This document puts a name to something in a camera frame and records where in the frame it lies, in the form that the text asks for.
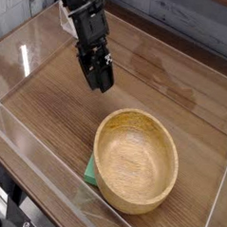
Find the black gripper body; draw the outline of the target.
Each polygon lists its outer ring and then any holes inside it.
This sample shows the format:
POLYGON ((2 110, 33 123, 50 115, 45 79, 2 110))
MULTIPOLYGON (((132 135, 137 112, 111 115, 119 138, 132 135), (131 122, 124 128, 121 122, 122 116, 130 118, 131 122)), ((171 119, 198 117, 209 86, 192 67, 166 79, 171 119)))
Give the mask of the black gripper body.
POLYGON ((69 0, 69 17, 77 31, 78 58, 83 70, 111 71, 105 37, 109 34, 104 0, 69 0))

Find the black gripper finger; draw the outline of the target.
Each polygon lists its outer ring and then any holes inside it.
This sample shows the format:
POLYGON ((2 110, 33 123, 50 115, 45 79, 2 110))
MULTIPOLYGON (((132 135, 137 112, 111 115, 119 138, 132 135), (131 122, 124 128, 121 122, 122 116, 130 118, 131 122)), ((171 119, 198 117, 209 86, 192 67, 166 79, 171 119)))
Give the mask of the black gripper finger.
POLYGON ((81 57, 80 64, 89 87, 92 90, 96 88, 101 89, 101 76, 100 76, 101 64, 98 62, 98 60, 97 59, 87 60, 85 59, 85 57, 81 57))
POLYGON ((105 66, 101 71, 100 90, 105 93, 115 83, 112 65, 105 66))

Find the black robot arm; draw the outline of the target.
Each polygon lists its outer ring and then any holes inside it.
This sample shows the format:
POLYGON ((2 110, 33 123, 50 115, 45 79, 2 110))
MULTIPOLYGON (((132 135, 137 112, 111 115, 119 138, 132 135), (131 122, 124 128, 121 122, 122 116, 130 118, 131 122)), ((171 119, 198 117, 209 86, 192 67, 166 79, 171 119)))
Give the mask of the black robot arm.
POLYGON ((109 27, 104 12, 105 0, 62 1, 77 33, 77 57, 87 84, 91 89, 99 88, 105 93, 115 83, 106 41, 109 27))

